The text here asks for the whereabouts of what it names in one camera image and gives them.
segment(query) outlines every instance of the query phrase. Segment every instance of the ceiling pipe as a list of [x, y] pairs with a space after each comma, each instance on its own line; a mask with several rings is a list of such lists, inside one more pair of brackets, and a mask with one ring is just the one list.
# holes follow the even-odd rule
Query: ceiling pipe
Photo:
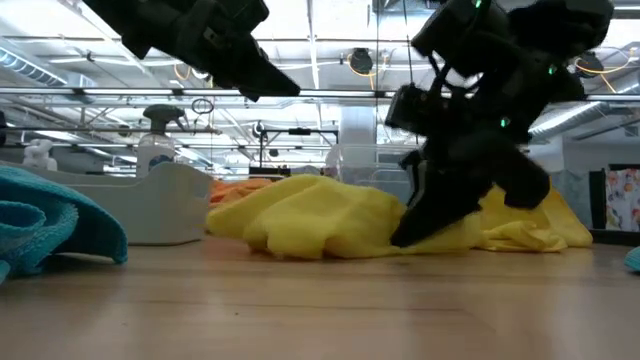
[[582, 140], [591, 139], [593, 137], [596, 137], [596, 136], [599, 136], [599, 135], [602, 135], [602, 134], [606, 134], [606, 133], [608, 133], [610, 131], [623, 129], [626, 126], [632, 126], [632, 125], [635, 125], [637, 123], [640, 123], [640, 119], [638, 119], [637, 117], [633, 116], [633, 117], [630, 117], [630, 118], [622, 121], [619, 124], [607, 125], [607, 126], [599, 128], [599, 129], [592, 130], [592, 131], [586, 132], [584, 134], [580, 134], [578, 136], [574, 136], [573, 138], [571, 138], [571, 140], [573, 140], [573, 141], [582, 141]]
[[[640, 94], [640, 73], [633, 72], [612, 85], [616, 89], [618, 97]], [[551, 112], [542, 117], [546, 121], [533, 127], [529, 133], [533, 140], [547, 140], [566, 131], [575, 129], [584, 124], [603, 118], [614, 111], [614, 108], [605, 101], [595, 101], [588, 104], [575, 106], [561, 113]]]

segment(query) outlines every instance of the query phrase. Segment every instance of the white ceiling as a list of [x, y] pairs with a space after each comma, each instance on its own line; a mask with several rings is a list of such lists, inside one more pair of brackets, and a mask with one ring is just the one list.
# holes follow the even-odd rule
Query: white ceiling
[[[319, 83], [315, 84], [313, 69], [311, 67], [311, 49], [309, 46], [309, 21], [307, 18], [307, 2], [301, 0], [266, 0], [270, 9], [270, 17], [255, 29], [253, 35], [260, 41], [270, 59], [281, 66], [288, 67], [284, 70], [302, 88], [312, 89], [316, 86], [320, 89], [349, 89], [369, 90], [370, 79], [357, 76], [346, 64], [340, 64], [340, 59], [345, 59], [356, 47], [370, 49], [371, 56], [380, 62], [387, 59], [387, 67], [381, 71], [377, 78], [373, 78], [373, 86], [378, 89], [395, 90], [399, 86], [410, 81], [409, 56], [406, 34], [416, 33], [423, 25], [425, 17], [409, 16], [405, 25], [404, 17], [385, 18], [376, 26], [376, 16], [368, 9], [371, 0], [315, 0], [313, 8], [313, 26], [317, 39], [316, 54], [319, 63]], [[515, 7], [527, 4], [529, 1], [501, 1], [507, 7]], [[92, 22], [98, 24], [108, 36], [118, 42], [118, 34], [104, 26], [95, 14], [82, 5], [83, 14]], [[609, 34], [598, 50], [601, 58], [611, 56], [605, 60], [605, 66], [617, 67], [624, 65], [629, 56], [628, 44], [636, 41], [636, 34], [640, 33], [640, 21], [614, 20]], [[25, 53], [36, 57], [45, 64], [50, 64], [54, 70], [72, 71], [84, 74], [94, 80], [100, 87], [206, 87], [201, 80], [191, 76], [188, 80], [179, 80], [174, 72], [174, 67], [151, 66], [153, 62], [172, 60], [166, 54], [152, 51], [142, 62], [147, 64], [152, 76], [145, 75], [142, 71], [129, 63], [123, 57], [122, 49], [117, 45], [105, 42], [101, 32], [87, 21], [82, 20], [71, 10], [62, 6], [58, 0], [2, 0], [0, 2], [0, 35], [9, 39]], [[95, 63], [82, 60], [87, 53], [99, 59]], [[427, 62], [415, 51], [411, 53], [411, 65], [414, 80], [423, 87], [428, 87], [433, 80], [433, 74]], [[615, 77], [635, 72], [636, 63], [627, 64], [624, 71], [612, 74], [611, 81]], [[184, 74], [187, 67], [180, 65], [178, 70]], [[13, 73], [0, 72], [0, 86], [29, 86], [20, 76]], [[592, 92], [607, 92], [605, 83], [601, 78], [594, 78], [585, 83], [586, 88]], [[234, 99], [218, 99], [220, 103], [229, 103]], [[341, 118], [340, 103], [325, 103], [318, 106], [313, 103], [294, 104], [283, 110], [260, 108], [261, 105], [273, 103], [270, 99], [262, 99], [258, 104], [251, 104], [251, 109], [218, 107], [213, 113], [213, 124], [219, 127], [224, 135], [211, 137], [210, 135], [192, 136], [181, 134], [177, 136], [184, 143], [217, 143], [227, 144], [254, 141], [244, 138], [242, 131], [238, 131], [235, 123], [243, 127], [244, 132], [249, 131], [257, 120], [262, 120], [274, 128], [309, 127], [323, 129], [335, 129]], [[79, 121], [79, 109], [53, 108], [56, 112], [67, 116], [74, 121]], [[101, 108], [91, 110], [97, 114]], [[380, 113], [386, 113], [386, 108], [380, 109]], [[197, 116], [189, 113], [191, 120]], [[127, 122], [132, 126], [138, 126], [142, 118], [142, 109], [118, 108], [109, 113], [109, 116], [100, 117], [95, 124], [100, 126], [114, 126], [119, 122]], [[199, 124], [204, 126], [202, 117]], [[597, 127], [599, 122], [592, 123], [590, 127]], [[379, 142], [389, 140], [388, 132], [380, 131]], [[406, 135], [395, 134], [391, 137], [394, 142], [402, 142]], [[122, 142], [135, 141], [136, 137], [119, 139]], [[274, 144], [322, 144], [319, 136], [299, 137], [280, 136]], [[282, 159], [291, 161], [319, 161], [324, 157], [323, 152], [307, 151], [289, 154]], [[242, 156], [238, 161], [248, 161]]]

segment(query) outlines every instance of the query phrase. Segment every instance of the black robotic arm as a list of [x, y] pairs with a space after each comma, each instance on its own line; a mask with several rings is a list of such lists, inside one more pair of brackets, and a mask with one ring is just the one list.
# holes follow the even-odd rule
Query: black robotic arm
[[153, 47], [209, 73], [223, 88], [297, 96], [300, 87], [269, 62], [251, 36], [269, 10], [262, 0], [85, 0], [143, 59]]

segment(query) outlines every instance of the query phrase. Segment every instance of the fabric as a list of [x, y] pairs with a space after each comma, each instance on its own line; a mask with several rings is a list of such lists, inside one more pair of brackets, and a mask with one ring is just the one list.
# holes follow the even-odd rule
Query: fabric
[[244, 181], [225, 182], [213, 180], [211, 184], [211, 206], [226, 204], [260, 190], [273, 182], [269, 179], [249, 179]]
[[624, 263], [631, 268], [631, 270], [640, 271], [640, 247], [631, 250], [624, 259]]
[[211, 211], [209, 231], [244, 240], [276, 256], [320, 259], [465, 251], [556, 252], [588, 247], [589, 231], [555, 190], [533, 211], [503, 204], [494, 188], [479, 214], [466, 217], [408, 248], [389, 239], [406, 211], [394, 197], [370, 187], [321, 176], [299, 175]]
[[0, 282], [37, 274], [52, 254], [127, 260], [120, 224], [77, 191], [26, 170], [0, 166]]

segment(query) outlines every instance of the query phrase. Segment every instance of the orange cloth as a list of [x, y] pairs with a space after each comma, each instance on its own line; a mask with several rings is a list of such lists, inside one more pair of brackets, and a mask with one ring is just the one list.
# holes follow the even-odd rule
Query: orange cloth
[[216, 206], [238, 201], [243, 197], [271, 185], [269, 179], [249, 179], [244, 181], [225, 182], [222, 180], [213, 180], [211, 184], [211, 200], [210, 205]]

